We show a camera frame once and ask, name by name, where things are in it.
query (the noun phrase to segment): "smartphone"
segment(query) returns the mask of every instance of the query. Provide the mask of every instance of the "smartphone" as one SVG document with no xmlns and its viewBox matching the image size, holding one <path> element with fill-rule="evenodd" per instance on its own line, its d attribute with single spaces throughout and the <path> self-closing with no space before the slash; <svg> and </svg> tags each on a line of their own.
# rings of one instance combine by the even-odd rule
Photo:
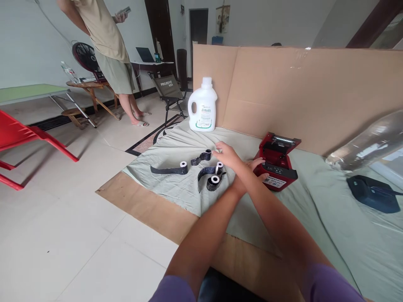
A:
<svg viewBox="0 0 403 302">
<path fill-rule="evenodd" d="M 124 8 L 124 9 L 118 11 L 116 14 L 117 14 L 117 15 L 120 15 L 120 14 L 122 14 L 122 13 L 129 14 L 129 12 L 131 12 L 130 6 L 128 6 L 128 7 Z"/>
</svg>

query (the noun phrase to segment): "bottle label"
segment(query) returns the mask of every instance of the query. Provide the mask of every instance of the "bottle label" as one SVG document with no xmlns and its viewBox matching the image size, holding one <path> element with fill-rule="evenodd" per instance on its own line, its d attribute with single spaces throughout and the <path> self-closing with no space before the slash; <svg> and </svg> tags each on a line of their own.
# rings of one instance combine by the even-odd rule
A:
<svg viewBox="0 0 403 302">
<path fill-rule="evenodd" d="M 212 125 L 212 112 L 211 107 L 207 105 L 201 106 L 200 119 L 196 122 L 197 128 L 208 129 Z"/>
</svg>

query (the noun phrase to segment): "laptop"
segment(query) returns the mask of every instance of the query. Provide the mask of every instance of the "laptop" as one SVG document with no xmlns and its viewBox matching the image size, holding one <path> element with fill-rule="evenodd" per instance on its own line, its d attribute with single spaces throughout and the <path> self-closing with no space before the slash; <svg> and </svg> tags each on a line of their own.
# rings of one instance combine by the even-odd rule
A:
<svg viewBox="0 0 403 302">
<path fill-rule="evenodd" d="M 154 57 L 152 56 L 150 50 L 147 47 L 136 47 L 136 49 L 143 62 L 147 63 L 154 62 Z"/>
</svg>

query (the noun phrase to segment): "tiled floor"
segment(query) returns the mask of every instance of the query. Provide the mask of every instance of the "tiled floor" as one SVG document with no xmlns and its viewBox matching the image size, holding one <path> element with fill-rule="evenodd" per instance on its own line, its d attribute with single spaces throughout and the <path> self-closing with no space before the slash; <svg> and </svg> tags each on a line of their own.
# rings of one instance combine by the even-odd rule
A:
<svg viewBox="0 0 403 302">
<path fill-rule="evenodd" d="M 143 118 L 149 127 L 101 114 L 97 129 L 69 123 L 49 130 L 80 157 L 77 163 L 43 141 L 0 153 L 18 164 L 0 173 L 27 183 L 19 192 L 0 183 L 0 301 L 142 302 L 152 296 L 177 245 L 95 194 L 135 159 L 124 151 L 165 120 L 157 94 L 138 104 L 152 112 Z"/>
</svg>

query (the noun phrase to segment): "bottle cap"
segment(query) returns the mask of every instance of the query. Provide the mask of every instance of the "bottle cap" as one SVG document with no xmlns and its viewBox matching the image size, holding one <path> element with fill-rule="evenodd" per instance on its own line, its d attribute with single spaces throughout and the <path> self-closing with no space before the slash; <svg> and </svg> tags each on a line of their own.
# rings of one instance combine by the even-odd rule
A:
<svg viewBox="0 0 403 302">
<path fill-rule="evenodd" d="M 201 83 L 201 87 L 203 89 L 213 88 L 213 84 L 211 84 L 211 77 L 203 77 L 203 82 Z"/>
</svg>

